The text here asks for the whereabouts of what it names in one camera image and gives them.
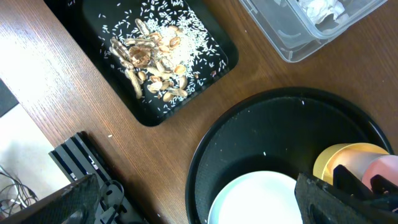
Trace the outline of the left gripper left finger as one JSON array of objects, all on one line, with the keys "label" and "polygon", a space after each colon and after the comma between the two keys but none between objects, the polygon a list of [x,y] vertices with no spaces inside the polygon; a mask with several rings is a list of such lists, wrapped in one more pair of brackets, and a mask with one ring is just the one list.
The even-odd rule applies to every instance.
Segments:
[{"label": "left gripper left finger", "polygon": [[97,176],[88,174],[1,223],[94,223],[99,192]]}]

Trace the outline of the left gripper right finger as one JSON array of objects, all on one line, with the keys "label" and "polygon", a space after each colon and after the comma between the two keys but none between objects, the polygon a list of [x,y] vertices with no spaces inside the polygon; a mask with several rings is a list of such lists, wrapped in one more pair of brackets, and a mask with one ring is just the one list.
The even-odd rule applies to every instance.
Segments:
[{"label": "left gripper right finger", "polygon": [[304,223],[397,223],[397,185],[375,175],[367,188],[343,165],[333,184],[300,173],[295,198]]}]

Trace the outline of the yellow bowl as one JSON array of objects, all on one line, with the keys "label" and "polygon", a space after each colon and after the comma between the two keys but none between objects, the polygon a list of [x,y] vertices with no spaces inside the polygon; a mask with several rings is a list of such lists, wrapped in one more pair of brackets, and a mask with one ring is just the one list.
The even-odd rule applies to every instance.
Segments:
[{"label": "yellow bowl", "polygon": [[335,144],[317,157],[313,175],[333,185],[333,171],[338,165],[343,165],[357,179],[362,180],[370,164],[386,155],[389,153],[385,149],[370,143]]}]

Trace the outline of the pink cup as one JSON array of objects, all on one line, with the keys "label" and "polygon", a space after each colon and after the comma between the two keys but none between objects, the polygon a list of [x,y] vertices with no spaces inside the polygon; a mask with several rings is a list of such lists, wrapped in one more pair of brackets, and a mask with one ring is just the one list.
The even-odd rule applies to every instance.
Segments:
[{"label": "pink cup", "polygon": [[384,155],[372,161],[365,170],[361,181],[367,188],[371,189],[371,179],[376,175],[381,175],[389,182],[397,185],[397,156]]}]

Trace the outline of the grey round plate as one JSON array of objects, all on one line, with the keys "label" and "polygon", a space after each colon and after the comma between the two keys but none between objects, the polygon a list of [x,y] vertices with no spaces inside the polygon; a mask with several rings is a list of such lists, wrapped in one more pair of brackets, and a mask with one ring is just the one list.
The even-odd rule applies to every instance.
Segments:
[{"label": "grey round plate", "polygon": [[303,223],[295,198],[296,180],[273,171],[244,174],[215,197],[208,223]]}]

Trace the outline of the peanut shells and rice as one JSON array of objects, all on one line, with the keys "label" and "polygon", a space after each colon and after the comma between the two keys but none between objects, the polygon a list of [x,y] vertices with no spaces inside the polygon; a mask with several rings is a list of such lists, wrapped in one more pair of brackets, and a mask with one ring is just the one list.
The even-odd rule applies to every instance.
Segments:
[{"label": "peanut shells and rice", "polygon": [[152,119],[199,94],[229,62],[188,1],[68,1],[67,17]]}]

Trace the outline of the white tissue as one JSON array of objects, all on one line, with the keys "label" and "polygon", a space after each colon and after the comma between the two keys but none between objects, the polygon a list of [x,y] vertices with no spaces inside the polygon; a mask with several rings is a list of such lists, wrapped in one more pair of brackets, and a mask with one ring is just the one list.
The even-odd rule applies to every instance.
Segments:
[{"label": "white tissue", "polygon": [[345,11],[339,0],[299,0],[298,5],[314,24],[320,24],[329,15],[336,20]]}]

